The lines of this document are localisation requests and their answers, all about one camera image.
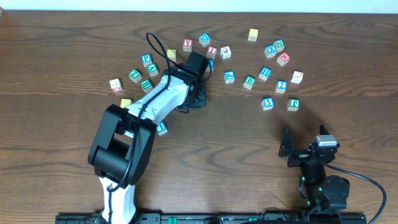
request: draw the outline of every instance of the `wood grain surface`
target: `wood grain surface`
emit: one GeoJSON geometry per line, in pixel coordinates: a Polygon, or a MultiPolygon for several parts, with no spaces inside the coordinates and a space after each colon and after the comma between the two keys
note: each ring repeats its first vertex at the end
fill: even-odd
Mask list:
{"type": "MultiPolygon", "coordinates": [[[[206,84],[206,107],[171,112],[169,132],[156,137],[148,168],[137,185],[136,205],[163,212],[261,212],[298,209],[300,169],[277,157],[283,125],[297,148],[315,139],[324,124],[340,142],[333,165],[366,175],[387,191],[378,223],[397,223],[398,207],[398,16],[362,14],[246,14],[174,12],[4,11],[0,20],[0,223],[53,223],[60,213],[103,208],[103,192],[87,155],[104,110],[121,98],[144,96],[128,78],[144,71],[141,55],[155,32],[184,62],[183,39],[205,54],[203,32],[217,55],[206,84]],[[259,29],[248,42],[250,28],[259,29]],[[283,39],[290,62],[266,59],[264,47],[283,39]],[[268,81],[243,88],[262,66],[268,81]],[[224,84],[223,72],[236,80],[224,84]],[[277,80],[304,73],[301,84],[275,93],[277,80]],[[124,93],[109,80],[120,78],[124,93]],[[274,97],[263,111],[261,100],[274,97]],[[297,112],[289,98],[301,100],[297,112]]],[[[160,76],[151,78],[157,84],[160,76]]],[[[338,174],[326,170],[328,175],[338,174]]],[[[370,220],[382,195],[349,179],[348,212],[370,220]]]]}

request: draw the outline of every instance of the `toy block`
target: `toy block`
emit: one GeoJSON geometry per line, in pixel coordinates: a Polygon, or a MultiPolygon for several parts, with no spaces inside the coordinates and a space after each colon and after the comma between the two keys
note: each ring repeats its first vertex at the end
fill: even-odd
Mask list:
{"type": "Polygon", "coordinates": [[[285,48],[285,42],[283,40],[275,40],[274,45],[277,52],[281,52],[285,48]]]}
{"type": "Polygon", "coordinates": [[[203,33],[200,37],[199,37],[199,43],[206,47],[207,45],[210,44],[210,35],[208,35],[207,33],[203,33]]]}
{"type": "Polygon", "coordinates": [[[274,107],[274,100],[272,97],[265,98],[262,100],[261,106],[263,110],[271,110],[274,107]]]}
{"type": "Polygon", "coordinates": [[[232,52],[231,52],[231,49],[229,48],[229,46],[226,46],[226,47],[220,48],[220,54],[223,59],[227,59],[227,58],[231,57],[232,52]]]}
{"type": "Polygon", "coordinates": [[[248,77],[246,77],[246,79],[243,83],[243,87],[251,90],[251,88],[253,88],[255,83],[256,83],[256,79],[249,75],[248,77]]]}
{"type": "Polygon", "coordinates": [[[235,82],[235,73],[234,71],[228,71],[224,73],[225,83],[235,82]]]}
{"type": "Polygon", "coordinates": [[[260,72],[259,78],[261,78],[264,81],[267,81],[267,79],[269,78],[271,73],[272,73],[271,69],[264,67],[264,68],[262,68],[262,70],[260,72]]]}
{"type": "Polygon", "coordinates": [[[274,57],[276,55],[276,47],[275,45],[269,45],[266,47],[266,50],[264,51],[264,53],[266,54],[267,58],[271,58],[274,57]]]}
{"type": "Polygon", "coordinates": [[[167,57],[172,60],[173,62],[177,61],[177,51],[176,50],[171,50],[167,49],[167,57]]]}
{"type": "Polygon", "coordinates": [[[120,102],[120,107],[125,108],[129,106],[131,103],[132,101],[130,99],[122,99],[122,101],[120,102]]]}
{"type": "Polygon", "coordinates": [[[161,136],[161,135],[167,133],[166,124],[165,124],[163,121],[161,121],[161,122],[157,125],[156,131],[157,131],[157,134],[159,134],[159,136],[161,136]]]}
{"type": "Polygon", "coordinates": [[[148,65],[150,65],[152,63],[152,57],[150,56],[150,54],[145,54],[143,56],[141,56],[142,59],[142,63],[144,64],[144,67],[147,67],[148,65]]]}
{"type": "Polygon", "coordinates": [[[277,93],[284,93],[284,92],[286,91],[286,89],[287,89],[287,82],[282,81],[282,80],[279,80],[279,81],[276,83],[275,92],[277,92],[277,93]]]}
{"type": "Polygon", "coordinates": [[[154,89],[152,83],[149,80],[145,80],[141,83],[141,87],[145,93],[149,93],[151,90],[154,89]]]}
{"type": "Polygon", "coordinates": [[[157,69],[156,64],[150,64],[150,65],[148,65],[148,66],[147,66],[147,70],[148,70],[149,75],[150,75],[151,77],[154,77],[155,75],[158,75],[158,74],[159,74],[159,71],[158,71],[158,69],[157,69]]]}
{"type": "Polygon", "coordinates": [[[217,53],[217,48],[213,47],[213,46],[209,46],[209,48],[207,49],[206,57],[214,59],[214,58],[216,58],[216,53],[217,53]]]}
{"type": "Polygon", "coordinates": [[[257,29],[250,29],[248,40],[250,40],[250,41],[256,41],[258,35],[259,35],[259,30],[257,30],[257,29]]]}
{"type": "Polygon", "coordinates": [[[292,83],[297,83],[299,84],[303,80],[304,73],[294,71],[292,75],[292,83]]]}
{"type": "Polygon", "coordinates": [[[129,74],[129,78],[130,78],[133,82],[137,83],[137,82],[139,82],[139,80],[141,80],[142,75],[141,75],[141,73],[139,73],[136,69],[133,69],[133,70],[130,72],[130,74],[129,74]]]}
{"type": "Polygon", "coordinates": [[[290,60],[290,56],[287,55],[287,53],[283,53],[281,54],[278,59],[276,60],[280,66],[284,66],[287,64],[287,62],[289,62],[290,60]]]}
{"type": "Polygon", "coordinates": [[[122,90],[123,90],[123,89],[122,89],[122,83],[120,82],[120,80],[119,80],[118,78],[109,81],[109,83],[111,84],[111,88],[112,88],[112,90],[113,90],[114,92],[122,91],[122,90]]]}
{"type": "Polygon", "coordinates": [[[182,44],[182,49],[187,52],[191,52],[193,47],[193,40],[191,39],[185,39],[184,43],[182,44]]]}
{"type": "Polygon", "coordinates": [[[297,111],[300,108],[300,100],[298,99],[290,99],[287,102],[287,110],[297,111]]]}
{"type": "Polygon", "coordinates": [[[206,72],[210,72],[210,67],[211,67],[211,71],[214,71],[214,60],[209,60],[209,64],[207,65],[206,72]]]}

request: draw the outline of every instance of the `black cable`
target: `black cable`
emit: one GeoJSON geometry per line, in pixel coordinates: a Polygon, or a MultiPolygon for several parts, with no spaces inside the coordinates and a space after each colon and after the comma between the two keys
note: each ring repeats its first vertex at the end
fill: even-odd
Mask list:
{"type": "Polygon", "coordinates": [[[377,213],[375,214],[375,216],[372,218],[372,220],[369,222],[369,224],[374,223],[374,222],[377,220],[377,218],[379,218],[380,214],[383,212],[384,207],[386,206],[387,194],[386,194],[386,191],[384,190],[384,188],[383,188],[379,183],[377,183],[376,181],[374,181],[374,180],[372,180],[372,179],[370,179],[370,178],[368,178],[368,177],[365,177],[365,176],[356,174],[356,173],[354,173],[354,172],[350,172],[350,171],[348,171],[348,170],[340,169],[340,168],[338,168],[338,167],[331,166],[331,165],[327,164],[326,162],[323,162],[321,159],[319,159],[319,157],[318,157],[318,155],[316,154],[315,151],[313,152],[313,154],[314,154],[315,157],[320,161],[320,163],[322,163],[322,165],[324,165],[325,167],[328,167],[328,168],[330,168],[330,169],[333,169],[333,170],[342,172],[342,173],[344,173],[344,174],[352,175],[352,176],[357,177],[357,178],[359,178],[359,179],[366,180],[366,181],[368,181],[368,182],[374,184],[376,187],[378,187],[378,188],[381,190],[381,192],[382,192],[382,194],[383,194],[383,201],[381,202],[381,206],[380,206],[379,210],[377,211],[377,213]]]}
{"type": "Polygon", "coordinates": [[[286,217],[286,215],[285,215],[279,208],[277,208],[277,207],[269,207],[269,208],[265,209],[265,210],[263,211],[263,213],[261,214],[261,220],[264,220],[264,216],[265,216],[265,215],[268,213],[268,211],[271,210],[271,209],[277,210],[279,213],[281,213],[281,214],[286,218],[286,220],[288,220],[288,218],[286,217]]]}
{"type": "MultiPolygon", "coordinates": [[[[135,134],[135,136],[134,136],[134,138],[132,139],[132,144],[131,144],[130,147],[129,147],[129,150],[131,150],[130,157],[129,157],[129,162],[127,163],[126,170],[124,171],[124,175],[123,175],[122,179],[119,181],[119,183],[118,183],[114,188],[112,188],[112,186],[108,186],[108,187],[106,188],[106,190],[109,192],[109,198],[111,198],[111,193],[117,191],[117,189],[119,189],[120,186],[121,186],[122,184],[125,183],[125,181],[127,180],[128,175],[129,175],[129,173],[130,173],[130,170],[131,170],[131,167],[132,167],[132,158],[133,158],[133,156],[134,156],[134,151],[135,151],[136,143],[137,143],[138,130],[139,130],[139,126],[140,126],[140,123],[141,123],[141,116],[142,116],[142,113],[143,113],[143,112],[145,111],[145,109],[148,107],[149,103],[151,103],[156,97],[158,97],[163,91],[165,91],[165,90],[169,87],[169,85],[170,85],[170,80],[171,80],[170,62],[176,64],[175,62],[173,62],[172,60],[170,60],[170,59],[166,56],[166,55],[167,55],[166,50],[164,49],[162,43],[161,43],[160,40],[156,37],[155,34],[153,34],[153,33],[151,33],[151,32],[148,32],[148,33],[146,34],[146,39],[147,39],[147,41],[148,41],[148,44],[156,51],[156,53],[158,53],[158,54],[159,54],[160,56],[162,56],[163,58],[166,58],[167,76],[168,76],[168,79],[167,79],[166,85],[165,85],[159,92],[157,92],[155,95],[153,95],[151,98],[149,98],[149,100],[148,100],[147,102],[145,102],[145,103],[142,105],[142,108],[141,108],[140,111],[138,112],[137,119],[136,119],[136,124],[135,124],[134,130],[133,130],[133,134],[135,134]],[[149,36],[150,36],[150,35],[153,36],[153,38],[154,38],[154,39],[156,40],[156,42],[159,44],[160,48],[161,48],[162,51],[163,51],[163,54],[161,54],[161,53],[152,45],[152,42],[149,40],[149,36]]],[[[109,216],[111,217],[112,213],[111,213],[111,209],[110,209],[110,208],[111,208],[111,207],[109,207],[109,216]]]]}

